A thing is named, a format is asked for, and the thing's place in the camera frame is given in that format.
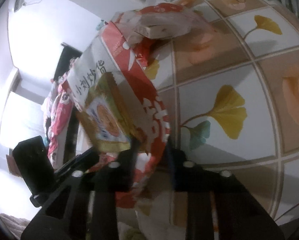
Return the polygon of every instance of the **food package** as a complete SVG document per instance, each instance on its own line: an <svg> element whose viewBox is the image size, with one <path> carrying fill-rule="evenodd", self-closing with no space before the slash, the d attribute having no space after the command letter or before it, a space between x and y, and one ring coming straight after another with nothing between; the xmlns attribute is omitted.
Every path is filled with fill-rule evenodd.
<svg viewBox="0 0 299 240"><path fill-rule="evenodd" d="M199 28L207 35L213 33L213 28L203 17L186 7L170 3L117 13L112 22L123 34L142 67L147 66L150 46L154 43L148 44L148 39L175 38L189 33L193 28Z"/></svg>
<svg viewBox="0 0 299 240"><path fill-rule="evenodd" d="M84 110L77 116L90 141L101 152L128 150L132 137L141 140L111 72L104 73L88 90Z"/></svg>
<svg viewBox="0 0 299 240"><path fill-rule="evenodd" d="M98 126L107 131L110 135L107 142L112 140L114 145L102 144L100 163L92 171L115 160L119 150L129 147L126 142L130 143L131 136L141 141L132 190L116 193L118 207L133 208L163 155L170 125L155 87L112 22L102 28L75 61L63 87L81 112L79 118L85 115L82 125L91 141L96 142L96 146L99 140L106 141L97 135L99 131L95 127Z"/></svg>

